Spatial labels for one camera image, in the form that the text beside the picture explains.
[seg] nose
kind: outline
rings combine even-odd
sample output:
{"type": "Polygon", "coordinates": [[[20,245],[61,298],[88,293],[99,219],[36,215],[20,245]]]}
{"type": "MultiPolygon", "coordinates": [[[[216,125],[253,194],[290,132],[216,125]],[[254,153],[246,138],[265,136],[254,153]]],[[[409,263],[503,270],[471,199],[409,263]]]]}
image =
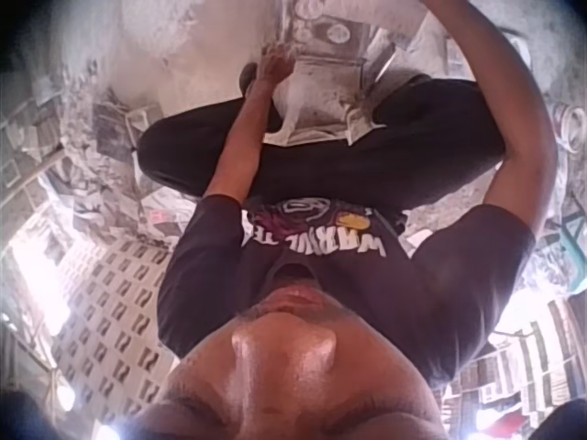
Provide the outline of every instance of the nose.
{"type": "Polygon", "coordinates": [[[289,313],[269,313],[237,329],[232,346],[247,412],[291,413],[301,400],[319,399],[336,345],[332,330],[289,313]]]}

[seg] black t-shirt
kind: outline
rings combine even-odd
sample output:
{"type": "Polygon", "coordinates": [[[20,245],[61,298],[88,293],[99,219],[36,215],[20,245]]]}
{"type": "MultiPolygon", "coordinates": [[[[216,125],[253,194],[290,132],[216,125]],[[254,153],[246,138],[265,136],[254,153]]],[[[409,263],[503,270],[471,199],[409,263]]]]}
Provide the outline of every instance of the black t-shirt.
{"type": "Polygon", "coordinates": [[[161,285],[161,341],[182,358],[271,292],[283,268],[305,268],[322,289],[412,361],[430,386],[450,381],[483,348],[535,239],[502,208],[481,205],[409,258],[374,210],[326,199],[249,212],[198,204],[161,285]]]}

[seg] hand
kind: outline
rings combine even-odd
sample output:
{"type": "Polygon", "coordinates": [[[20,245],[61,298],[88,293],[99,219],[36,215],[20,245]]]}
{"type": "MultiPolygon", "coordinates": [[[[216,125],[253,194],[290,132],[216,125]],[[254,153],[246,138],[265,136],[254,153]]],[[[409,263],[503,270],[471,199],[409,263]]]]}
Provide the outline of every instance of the hand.
{"type": "Polygon", "coordinates": [[[263,56],[257,69],[257,80],[273,87],[287,79],[295,67],[294,51],[283,44],[263,48],[263,56]]]}

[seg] man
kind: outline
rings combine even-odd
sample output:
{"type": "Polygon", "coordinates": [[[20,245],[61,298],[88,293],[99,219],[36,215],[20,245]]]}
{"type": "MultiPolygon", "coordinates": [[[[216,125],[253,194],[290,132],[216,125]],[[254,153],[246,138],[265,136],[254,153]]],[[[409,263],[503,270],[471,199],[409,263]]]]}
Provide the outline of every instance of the man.
{"type": "Polygon", "coordinates": [[[431,388],[496,325],[557,152],[540,91],[495,26],[465,0],[423,1],[478,86],[418,78],[375,110],[387,127],[352,147],[276,148],[262,144],[268,120],[279,125],[271,97],[294,69],[276,47],[246,99],[165,119],[141,140],[149,176],[203,198],[158,304],[161,340],[182,362],[133,422],[140,438],[446,438],[431,388]],[[401,212],[501,159],[483,204],[407,257],[401,212]]]}

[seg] eye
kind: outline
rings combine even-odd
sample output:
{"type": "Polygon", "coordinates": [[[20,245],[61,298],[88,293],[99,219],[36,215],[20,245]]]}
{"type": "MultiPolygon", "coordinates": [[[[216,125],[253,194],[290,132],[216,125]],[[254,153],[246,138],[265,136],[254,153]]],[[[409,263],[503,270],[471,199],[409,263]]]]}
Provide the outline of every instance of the eye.
{"type": "Polygon", "coordinates": [[[417,416],[414,405],[409,402],[391,402],[368,398],[354,405],[350,410],[343,411],[343,415],[338,415],[332,421],[327,419],[327,422],[322,427],[322,431],[325,435],[343,435],[367,423],[371,419],[389,413],[408,413],[417,416]]]}

